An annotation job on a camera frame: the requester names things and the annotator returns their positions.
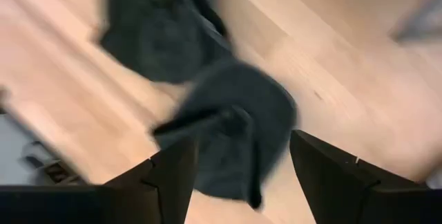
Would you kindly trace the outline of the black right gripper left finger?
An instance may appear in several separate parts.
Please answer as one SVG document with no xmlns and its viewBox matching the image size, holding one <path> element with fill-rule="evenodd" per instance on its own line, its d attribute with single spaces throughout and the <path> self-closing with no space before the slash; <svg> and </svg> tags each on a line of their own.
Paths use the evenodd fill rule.
<svg viewBox="0 0 442 224">
<path fill-rule="evenodd" d="M 0 224 L 184 224 L 197 160 L 188 139 L 103 185 L 1 186 Z"/>
</svg>

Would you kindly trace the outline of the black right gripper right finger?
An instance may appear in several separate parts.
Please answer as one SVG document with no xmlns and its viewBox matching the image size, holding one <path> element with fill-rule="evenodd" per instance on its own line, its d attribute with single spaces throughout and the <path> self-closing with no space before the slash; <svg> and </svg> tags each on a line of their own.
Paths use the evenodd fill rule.
<svg viewBox="0 0 442 224">
<path fill-rule="evenodd" d="M 442 224 L 442 189 L 393 174 L 301 130 L 292 131 L 289 149 L 316 224 Z"/>
</svg>

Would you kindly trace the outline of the dark grey cap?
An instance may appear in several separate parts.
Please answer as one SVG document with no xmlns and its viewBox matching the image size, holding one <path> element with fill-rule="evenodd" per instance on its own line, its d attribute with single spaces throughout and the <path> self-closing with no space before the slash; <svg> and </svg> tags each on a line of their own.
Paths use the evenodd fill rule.
<svg viewBox="0 0 442 224">
<path fill-rule="evenodd" d="M 207 0 L 108 0 L 99 43 L 153 82 L 179 84 L 234 58 L 227 28 Z"/>
<path fill-rule="evenodd" d="M 195 138 L 195 189 L 258 209 L 261 186 L 295 123 L 296 103 L 283 86 L 252 65 L 233 62 L 199 76 L 173 117 L 151 133 L 162 149 Z"/>
</svg>

